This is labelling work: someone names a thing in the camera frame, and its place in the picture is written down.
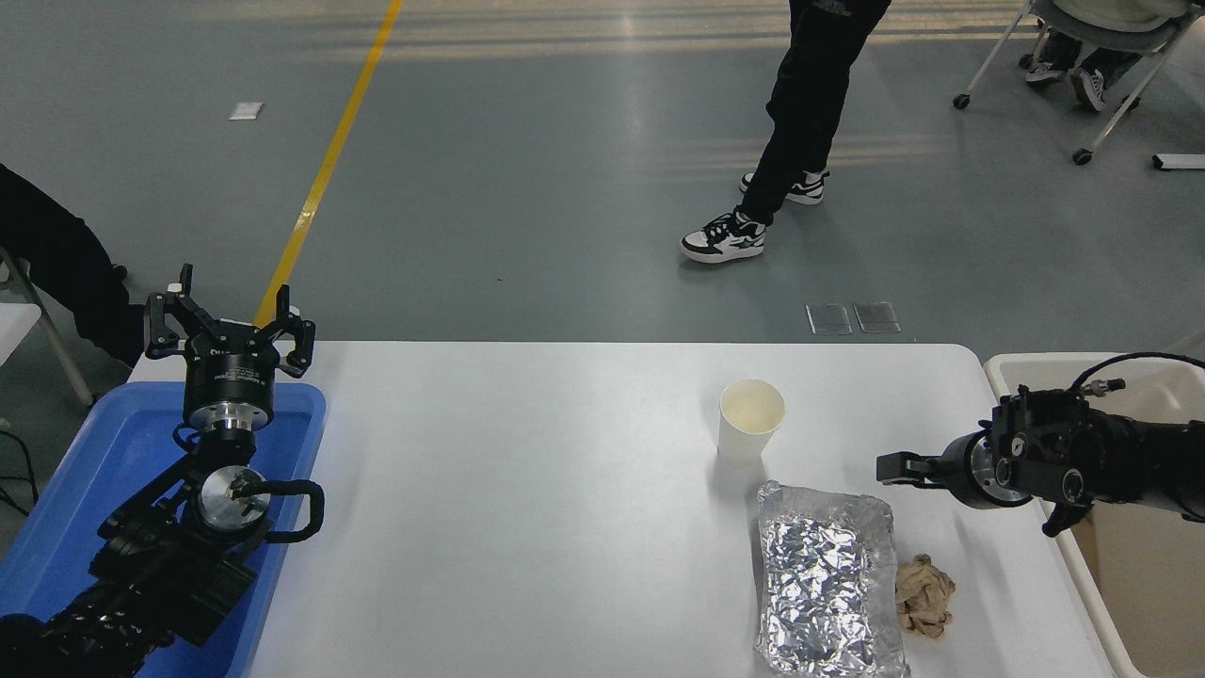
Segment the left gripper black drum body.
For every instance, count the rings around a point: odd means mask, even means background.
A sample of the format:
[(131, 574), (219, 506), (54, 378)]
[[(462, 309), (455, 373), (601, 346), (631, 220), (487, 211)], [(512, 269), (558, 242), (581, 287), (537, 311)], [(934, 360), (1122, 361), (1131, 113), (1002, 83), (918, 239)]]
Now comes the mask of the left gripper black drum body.
[(186, 415), (199, 415), (223, 402), (249, 405), (263, 415), (272, 415), (280, 352), (270, 343), (249, 350), (249, 326), (233, 325), (218, 335), (225, 344), (208, 334), (186, 340)]

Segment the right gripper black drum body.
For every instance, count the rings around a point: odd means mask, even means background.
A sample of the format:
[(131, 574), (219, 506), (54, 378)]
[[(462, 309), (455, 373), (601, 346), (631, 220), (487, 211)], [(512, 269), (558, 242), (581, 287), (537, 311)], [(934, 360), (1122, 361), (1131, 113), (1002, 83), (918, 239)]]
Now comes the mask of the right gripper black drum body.
[(983, 507), (980, 484), (972, 472), (972, 455), (983, 438), (982, 430), (951, 441), (945, 450), (945, 485), (947, 491), (968, 507)]

